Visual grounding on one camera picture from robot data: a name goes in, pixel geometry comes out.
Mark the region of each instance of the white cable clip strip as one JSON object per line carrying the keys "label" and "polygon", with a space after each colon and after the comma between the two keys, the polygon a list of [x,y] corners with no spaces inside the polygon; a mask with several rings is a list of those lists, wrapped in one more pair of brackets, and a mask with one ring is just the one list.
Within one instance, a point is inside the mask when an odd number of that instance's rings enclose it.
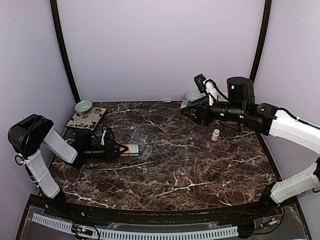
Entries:
{"label": "white cable clip strip", "polygon": [[[32,221],[64,233],[72,234],[71,229],[73,224],[71,221],[59,220],[37,213],[33,214]],[[98,239],[97,232],[92,227],[87,228],[93,231],[93,235],[89,238]],[[166,233],[115,231],[99,227],[97,227],[97,230],[100,233],[101,240],[215,240],[237,237],[239,235],[237,226],[205,231]]]}

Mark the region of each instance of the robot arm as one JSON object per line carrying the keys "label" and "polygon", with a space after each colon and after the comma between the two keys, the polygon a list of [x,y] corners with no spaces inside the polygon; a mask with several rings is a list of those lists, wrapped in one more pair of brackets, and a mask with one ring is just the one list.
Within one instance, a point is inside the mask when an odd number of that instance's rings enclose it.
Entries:
{"label": "robot arm", "polygon": [[[199,90],[205,88],[195,81]],[[293,116],[284,108],[268,103],[255,104],[253,82],[244,77],[227,80],[228,100],[210,104],[208,96],[195,101],[183,101],[181,113],[200,125],[213,120],[242,124],[258,133],[287,139],[320,155],[320,127]],[[287,180],[268,186],[261,202],[270,205],[320,187],[320,158],[310,167]]]}
{"label": "robot arm", "polygon": [[21,164],[25,165],[32,181],[45,196],[54,199],[60,188],[44,162],[40,146],[44,143],[68,164],[74,163],[77,151],[57,133],[51,120],[36,114],[12,126],[8,140],[18,153],[16,159],[23,160]]}
{"label": "robot arm", "polygon": [[8,140],[18,153],[15,160],[20,158],[17,163],[25,165],[32,182],[53,204],[61,208],[66,196],[51,176],[40,146],[45,144],[65,163],[77,169],[85,165],[88,158],[117,158],[129,150],[130,145],[121,145],[115,141],[110,127],[103,126],[102,129],[103,145],[92,145],[92,131],[82,129],[75,134],[74,148],[54,129],[51,120],[33,114],[10,128]]}

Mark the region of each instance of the lavender wall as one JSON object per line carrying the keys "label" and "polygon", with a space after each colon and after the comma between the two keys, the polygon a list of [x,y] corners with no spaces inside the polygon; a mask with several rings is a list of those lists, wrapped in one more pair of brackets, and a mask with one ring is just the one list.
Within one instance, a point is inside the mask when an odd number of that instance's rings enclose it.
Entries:
{"label": "lavender wall", "polygon": [[[258,103],[285,107],[317,125],[320,125],[319,12],[319,1],[273,1],[254,86]],[[283,178],[302,171],[319,157],[289,141],[272,136],[265,139]],[[309,191],[298,198],[313,240],[320,240],[319,197]]]}
{"label": "lavender wall", "polygon": [[[15,239],[30,193],[37,193],[15,164],[9,128],[41,114],[62,134],[74,100],[61,60],[50,1],[2,0],[0,7],[0,234]],[[44,155],[49,163],[51,154]]]}
{"label": "lavender wall", "polygon": [[82,99],[181,100],[203,73],[249,76],[264,0],[61,0]]}

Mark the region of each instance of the clear plastic container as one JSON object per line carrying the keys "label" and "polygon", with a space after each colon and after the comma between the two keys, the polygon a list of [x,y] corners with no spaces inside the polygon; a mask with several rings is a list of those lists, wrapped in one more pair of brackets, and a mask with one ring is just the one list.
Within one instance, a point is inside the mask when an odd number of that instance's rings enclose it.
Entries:
{"label": "clear plastic container", "polygon": [[139,147],[139,157],[141,159],[148,159],[152,154],[158,140],[158,136],[141,129],[136,129],[133,132],[131,141],[128,144],[137,144]]}

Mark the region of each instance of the dark brown marble surface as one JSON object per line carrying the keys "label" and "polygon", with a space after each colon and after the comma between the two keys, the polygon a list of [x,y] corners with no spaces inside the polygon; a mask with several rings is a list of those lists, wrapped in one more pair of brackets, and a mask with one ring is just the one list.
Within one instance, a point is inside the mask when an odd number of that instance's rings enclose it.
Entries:
{"label": "dark brown marble surface", "polygon": [[[55,157],[50,171],[67,201],[125,210],[195,210],[257,201],[275,182],[271,165],[249,129],[236,132],[214,122],[199,126],[180,113],[180,103],[101,103],[108,108],[101,125],[112,127],[116,139],[128,143],[135,129],[158,136],[152,156],[119,158],[77,170]],[[215,128],[218,141],[211,140]],[[72,143],[75,128],[65,139]],[[87,167],[98,165],[89,160]]]}

